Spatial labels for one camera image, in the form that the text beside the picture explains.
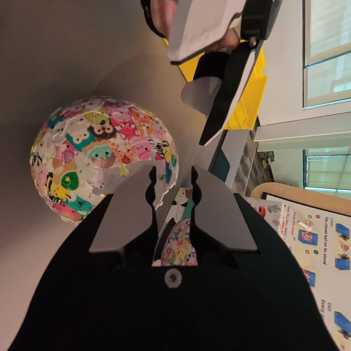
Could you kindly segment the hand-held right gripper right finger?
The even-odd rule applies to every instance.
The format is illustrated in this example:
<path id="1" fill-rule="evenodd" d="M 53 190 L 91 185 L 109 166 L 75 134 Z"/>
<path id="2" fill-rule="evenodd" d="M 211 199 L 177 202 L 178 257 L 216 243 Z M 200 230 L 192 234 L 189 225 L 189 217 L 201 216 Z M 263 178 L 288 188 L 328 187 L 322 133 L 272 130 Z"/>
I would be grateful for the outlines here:
<path id="1" fill-rule="evenodd" d="M 199 165 L 191 169 L 190 241 L 198 264 L 231 264 L 233 253 L 258 253 L 234 193 Z"/>

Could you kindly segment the colourful puzzle ball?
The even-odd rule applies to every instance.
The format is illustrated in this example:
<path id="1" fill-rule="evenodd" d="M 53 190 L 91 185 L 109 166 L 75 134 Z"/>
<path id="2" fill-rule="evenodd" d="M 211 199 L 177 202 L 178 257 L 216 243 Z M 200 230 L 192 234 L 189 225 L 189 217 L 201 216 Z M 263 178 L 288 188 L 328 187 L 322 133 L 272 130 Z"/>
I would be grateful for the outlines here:
<path id="1" fill-rule="evenodd" d="M 163 122 L 114 96 L 58 108 L 39 131 L 29 164 L 42 200 L 74 226 L 143 166 L 156 167 L 156 209 L 179 173 L 175 142 Z"/>

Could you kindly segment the yellow plastic bin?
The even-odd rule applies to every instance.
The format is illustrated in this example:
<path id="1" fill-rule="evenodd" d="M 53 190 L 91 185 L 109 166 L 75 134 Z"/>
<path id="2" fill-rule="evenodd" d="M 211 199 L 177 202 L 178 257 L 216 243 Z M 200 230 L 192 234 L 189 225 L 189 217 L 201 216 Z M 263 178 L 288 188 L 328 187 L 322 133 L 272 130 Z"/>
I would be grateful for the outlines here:
<path id="1" fill-rule="evenodd" d="M 243 94 L 224 129 L 253 130 L 268 80 L 263 73 L 264 67 L 265 57 L 261 48 Z"/>

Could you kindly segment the paned glass window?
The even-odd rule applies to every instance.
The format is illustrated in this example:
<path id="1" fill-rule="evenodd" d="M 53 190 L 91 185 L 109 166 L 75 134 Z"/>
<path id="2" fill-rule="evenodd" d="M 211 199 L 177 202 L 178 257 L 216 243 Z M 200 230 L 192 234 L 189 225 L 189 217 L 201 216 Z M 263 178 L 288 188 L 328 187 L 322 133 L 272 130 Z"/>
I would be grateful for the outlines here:
<path id="1" fill-rule="evenodd" d="M 303 108 L 350 101 L 351 1 L 302 1 Z"/>
<path id="2" fill-rule="evenodd" d="M 336 194 L 351 191 L 351 147 L 302 151 L 303 189 Z"/>

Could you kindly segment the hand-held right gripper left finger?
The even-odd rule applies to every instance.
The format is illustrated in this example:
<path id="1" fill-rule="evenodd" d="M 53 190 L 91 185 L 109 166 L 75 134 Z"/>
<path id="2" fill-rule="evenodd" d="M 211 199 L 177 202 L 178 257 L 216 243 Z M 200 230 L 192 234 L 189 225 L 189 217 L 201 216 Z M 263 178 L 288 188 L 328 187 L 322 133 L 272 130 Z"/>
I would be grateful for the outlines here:
<path id="1" fill-rule="evenodd" d="M 114 191 L 90 246 L 90 253 L 142 258 L 151 266 L 158 242 L 154 201 L 156 166 L 145 165 Z"/>

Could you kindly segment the person's left hand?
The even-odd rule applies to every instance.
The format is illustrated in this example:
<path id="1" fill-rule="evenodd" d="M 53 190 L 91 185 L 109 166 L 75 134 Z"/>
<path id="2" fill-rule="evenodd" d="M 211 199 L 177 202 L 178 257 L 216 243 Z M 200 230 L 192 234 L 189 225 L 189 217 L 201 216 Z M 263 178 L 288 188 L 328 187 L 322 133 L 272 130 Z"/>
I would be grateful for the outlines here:
<path id="1" fill-rule="evenodd" d="M 177 8 L 176 1 L 173 0 L 152 0 L 151 1 L 151 17 L 156 30 L 162 34 L 167 41 L 171 34 L 174 15 Z M 224 52 L 226 48 L 229 50 L 236 49 L 241 42 L 241 17 L 236 18 L 231 27 L 227 30 L 226 35 L 217 45 L 204 50 L 207 52 Z"/>

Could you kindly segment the dark teal side cabinet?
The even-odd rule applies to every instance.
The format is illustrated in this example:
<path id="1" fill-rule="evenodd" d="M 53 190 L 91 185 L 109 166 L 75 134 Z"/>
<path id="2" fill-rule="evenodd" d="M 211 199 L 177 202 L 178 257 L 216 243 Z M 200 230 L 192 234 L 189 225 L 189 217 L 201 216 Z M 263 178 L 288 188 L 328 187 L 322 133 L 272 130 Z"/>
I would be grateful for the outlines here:
<path id="1" fill-rule="evenodd" d="M 248 135 L 248 129 L 226 129 L 213 140 L 216 148 L 208 172 L 223 181 L 229 188 L 233 187 Z"/>

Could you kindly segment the tan wooden display board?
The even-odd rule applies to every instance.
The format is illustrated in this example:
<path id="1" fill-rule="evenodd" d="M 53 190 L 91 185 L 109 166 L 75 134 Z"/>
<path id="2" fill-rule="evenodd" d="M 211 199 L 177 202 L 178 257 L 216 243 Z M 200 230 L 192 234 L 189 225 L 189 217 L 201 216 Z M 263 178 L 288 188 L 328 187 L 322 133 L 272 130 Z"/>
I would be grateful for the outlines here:
<path id="1" fill-rule="evenodd" d="M 351 216 L 351 201 L 339 197 L 293 187 L 277 182 L 266 182 L 258 185 L 249 197 L 262 199 L 263 193 L 268 193 L 289 201 L 305 204 L 310 207 L 329 212 Z"/>

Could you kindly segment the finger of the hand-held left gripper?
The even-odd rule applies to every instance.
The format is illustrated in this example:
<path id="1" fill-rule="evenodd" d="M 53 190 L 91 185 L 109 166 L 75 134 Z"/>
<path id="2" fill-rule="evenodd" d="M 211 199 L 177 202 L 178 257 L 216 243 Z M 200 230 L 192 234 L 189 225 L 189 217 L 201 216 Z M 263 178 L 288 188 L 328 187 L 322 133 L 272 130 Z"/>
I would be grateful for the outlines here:
<path id="1" fill-rule="evenodd" d="M 245 0 L 178 1 L 167 55 L 180 65 L 218 44 L 233 21 L 243 12 Z"/>
<path id="2" fill-rule="evenodd" d="M 251 42 L 243 42 L 231 52 L 199 145 L 208 145 L 224 130 L 252 74 L 263 43 L 258 41 L 253 48 Z"/>

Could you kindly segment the black wristband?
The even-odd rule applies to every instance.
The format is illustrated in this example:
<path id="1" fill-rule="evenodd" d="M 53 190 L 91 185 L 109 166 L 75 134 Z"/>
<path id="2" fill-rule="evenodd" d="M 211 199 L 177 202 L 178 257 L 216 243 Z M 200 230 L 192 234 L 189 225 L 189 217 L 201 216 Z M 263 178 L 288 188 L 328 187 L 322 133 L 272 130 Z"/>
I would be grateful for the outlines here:
<path id="1" fill-rule="evenodd" d="M 149 29 L 153 33 L 155 33 L 158 37 L 165 39 L 166 37 L 163 34 L 161 34 L 154 26 L 154 23 L 152 20 L 152 14 L 151 14 L 151 1 L 150 0 L 141 0 L 140 3 L 142 6 L 142 9 L 143 9 L 146 24 L 149 27 Z"/>

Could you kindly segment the framed instruction poster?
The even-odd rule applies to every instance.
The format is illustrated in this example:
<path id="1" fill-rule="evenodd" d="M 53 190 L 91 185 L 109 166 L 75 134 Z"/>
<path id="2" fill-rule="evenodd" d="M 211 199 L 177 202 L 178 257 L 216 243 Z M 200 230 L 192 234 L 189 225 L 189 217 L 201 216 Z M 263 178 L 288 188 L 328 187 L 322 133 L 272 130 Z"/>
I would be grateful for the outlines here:
<path id="1" fill-rule="evenodd" d="M 286 219 L 281 237 L 302 268 L 324 324 L 339 350 L 351 350 L 351 218 L 321 206 L 280 201 Z"/>

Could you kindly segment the puzzle ball cardboard box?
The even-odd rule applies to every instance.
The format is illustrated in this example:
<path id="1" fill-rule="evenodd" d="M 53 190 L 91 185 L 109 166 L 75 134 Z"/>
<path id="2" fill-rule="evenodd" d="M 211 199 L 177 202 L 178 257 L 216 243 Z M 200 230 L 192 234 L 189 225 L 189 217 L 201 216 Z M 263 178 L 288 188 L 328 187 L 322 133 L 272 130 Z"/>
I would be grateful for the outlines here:
<path id="1" fill-rule="evenodd" d="M 190 241 L 193 190 L 180 187 L 159 232 L 153 266 L 197 266 Z M 286 206 L 280 201 L 244 197 L 254 210 L 281 236 L 284 234 Z"/>

